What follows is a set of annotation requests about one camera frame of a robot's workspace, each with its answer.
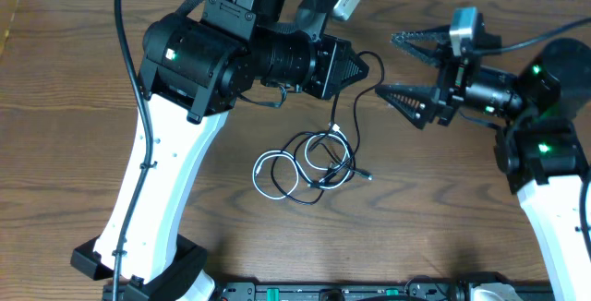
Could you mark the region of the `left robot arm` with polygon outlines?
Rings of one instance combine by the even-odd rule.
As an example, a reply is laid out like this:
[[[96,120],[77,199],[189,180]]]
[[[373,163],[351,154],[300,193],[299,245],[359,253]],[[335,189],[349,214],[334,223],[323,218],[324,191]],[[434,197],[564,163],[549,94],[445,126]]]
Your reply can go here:
[[[210,298],[207,252],[178,232],[206,151],[255,82],[329,100],[365,78],[351,43],[325,33],[359,2],[185,0],[146,30],[140,66],[124,54],[139,111],[133,149],[103,232],[71,256],[103,281],[104,299]]]

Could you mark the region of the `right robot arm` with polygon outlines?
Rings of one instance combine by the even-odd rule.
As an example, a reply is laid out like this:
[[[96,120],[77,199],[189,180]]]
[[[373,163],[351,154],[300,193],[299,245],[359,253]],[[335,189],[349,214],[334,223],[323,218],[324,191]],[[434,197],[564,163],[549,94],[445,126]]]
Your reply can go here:
[[[498,36],[478,33],[453,50],[448,27],[400,32],[392,44],[439,70],[432,87],[380,85],[376,92],[413,126],[447,126],[462,109],[500,124],[496,164],[537,238],[557,300],[590,297],[590,162],[573,124],[590,102],[590,48],[573,38],[549,42],[518,75],[483,66],[477,48],[500,53]]]

